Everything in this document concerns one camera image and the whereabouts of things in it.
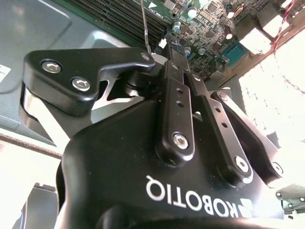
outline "green circuit board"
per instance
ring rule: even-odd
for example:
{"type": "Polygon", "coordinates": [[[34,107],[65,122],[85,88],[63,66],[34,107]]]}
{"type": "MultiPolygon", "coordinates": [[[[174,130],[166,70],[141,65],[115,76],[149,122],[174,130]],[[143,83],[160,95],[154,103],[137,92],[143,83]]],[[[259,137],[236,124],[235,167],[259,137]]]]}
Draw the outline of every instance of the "green circuit board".
{"type": "MultiPolygon", "coordinates": [[[[145,48],[144,25],[140,0],[54,0],[94,25],[106,30],[130,46],[145,48]]],[[[191,49],[188,61],[192,71],[203,78],[209,75],[211,61],[221,59],[228,66],[234,65],[248,50],[233,37],[225,39],[224,28],[235,26],[248,14],[255,16],[269,0],[143,0],[148,21],[150,45],[156,47],[162,34],[173,34],[171,46],[184,54],[185,47],[191,49]],[[228,19],[226,6],[232,4],[234,17],[228,19]],[[188,8],[197,8],[197,16],[188,17],[188,8]],[[175,22],[180,22],[180,30],[172,31],[175,22]]]]}
{"type": "Polygon", "coordinates": [[[206,0],[206,4],[200,6],[199,0],[177,0],[174,9],[170,10],[164,6],[163,0],[144,0],[145,8],[159,19],[172,25],[176,21],[181,22],[180,31],[173,31],[172,46],[181,53],[185,47],[191,48],[191,55],[188,57],[190,67],[202,77],[212,59],[226,58],[223,54],[236,44],[234,37],[231,40],[225,39],[224,27],[229,26],[234,34],[235,25],[249,13],[256,15],[267,3],[268,0],[206,0]],[[243,8],[238,16],[230,20],[225,11],[229,3],[234,9],[241,6],[243,8]],[[190,6],[198,9],[197,16],[193,19],[187,15],[190,6]],[[198,53],[200,49],[205,50],[204,54],[198,53]]]}

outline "red wire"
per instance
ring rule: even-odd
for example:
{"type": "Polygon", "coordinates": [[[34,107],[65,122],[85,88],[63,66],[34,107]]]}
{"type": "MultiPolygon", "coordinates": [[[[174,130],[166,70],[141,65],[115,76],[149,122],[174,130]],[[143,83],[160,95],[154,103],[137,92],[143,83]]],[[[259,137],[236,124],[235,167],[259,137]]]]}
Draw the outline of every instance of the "red wire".
{"type": "MultiPolygon", "coordinates": [[[[288,7],[287,7],[287,9],[286,9],[286,11],[285,11],[285,14],[284,14],[284,17],[283,17],[283,20],[282,20],[282,24],[281,24],[281,26],[280,26],[280,28],[279,28],[279,30],[278,30],[278,34],[277,34],[277,36],[274,38],[274,41],[273,41],[273,44],[272,44],[272,47],[273,47],[273,49],[274,49],[274,53],[275,53],[276,50],[277,50],[277,43],[278,43],[278,41],[279,41],[280,38],[281,38],[281,31],[282,31],[282,29],[283,29],[283,25],[284,25],[284,23],[287,21],[287,18],[288,18],[288,15],[289,15],[289,11],[290,11],[291,8],[294,6],[294,4],[295,4],[295,0],[292,0],[292,1],[289,3],[289,5],[288,5],[288,7]]],[[[286,81],[287,83],[289,83],[291,86],[293,86],[293,88],[295,88],[296,90],[300,91],[302,94],[305,94],[305,91],[301,90],[297,85],[291,83],[290,80],[288,80],[284,75],[282,75],[282,77],[285,79],[285,81],[286,81]]]]}
{"type": "Polygon", "coordinates": [[[282,20],[282,24],[281,24],[281,26],[280,26],[280,28],[279,28],[279,30],[278,30],[278,33],[277,33],[277,36],[274,38],[274,41],[273,41],[273,48],[274,48],[274,52],[276,51],[276,49],[277,49],[277,43],[278,43],[278,41],[279,41],[279,39],[281,38],[281,31],[282,31],[282,29],[283,29],[283,25],[284,25],[284,23],[287,21],[287,18],[288,18],[288,15],[289,15],[289,11],[291,10],[291,8],[294,6],[294,4],[295,4],[295,0],[292,0],[290,3],[289,3],[289,5],[288,5],[288,7],[287,7],[287,9],[286,9],[286,11],[285,11],[285,14],[284,14],[284,17],[283,17],[283,20],[282,20]]]}

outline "screw hole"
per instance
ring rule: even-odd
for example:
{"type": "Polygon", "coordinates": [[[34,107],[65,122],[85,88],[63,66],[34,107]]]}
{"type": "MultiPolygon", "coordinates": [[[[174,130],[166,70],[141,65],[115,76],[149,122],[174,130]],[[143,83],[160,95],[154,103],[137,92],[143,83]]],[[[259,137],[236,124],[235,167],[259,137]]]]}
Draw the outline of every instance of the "screw hole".
{"type": "Polygon", "coordinates": [[[149,61],[150,58],[148,55],[146,55],[145,53],[141,53],[141,55],[142,55],[143,59],[149,61]]]}
{"type": "Polygon", "coordinates": [[[184,107],[183,103],[181,103],[180,101],[177,101],[177,105],[180,107],[184,107]]]}
{"type": "Polygon", "coordinates": [[[226,123],[221,123],[221,125],[223,125],[224,128],[228,128],[228,125],[226,123]]]}
{"type": "Polygon", "coordinates": [[[180,94],[183,94],[183,91],[180,88],[177,88],[177,92],[179,92],[180,94]]]}
{"type": "Polygon", "coordinates": [[[174,69],[176,69],[176,70],[179,69],[179,67],[178,67],[176,64],[174,64],[174,63],[172,63],[172,67],[173,67],[174,69]]]}

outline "sticker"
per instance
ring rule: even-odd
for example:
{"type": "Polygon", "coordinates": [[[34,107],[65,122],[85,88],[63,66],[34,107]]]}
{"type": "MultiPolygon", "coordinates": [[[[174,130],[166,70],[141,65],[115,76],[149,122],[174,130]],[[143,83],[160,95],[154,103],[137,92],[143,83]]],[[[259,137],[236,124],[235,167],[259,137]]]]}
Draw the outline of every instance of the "sticker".
{"type": "Polygon", "coordinates": [[[9,74],[10,71],[11,71],[10,68],[0,64],[0,83],[4,79],[4,77],[7,76],[7,74],[9,74]]]}
{"type": "Polygon", "coordinates": [[[151,2],[151,3],[149,4],[148,8],[153,8],[153,7],[156,7],[156,6],[157,6],[156,4],[154,4],[154,3],[151,2]]]}

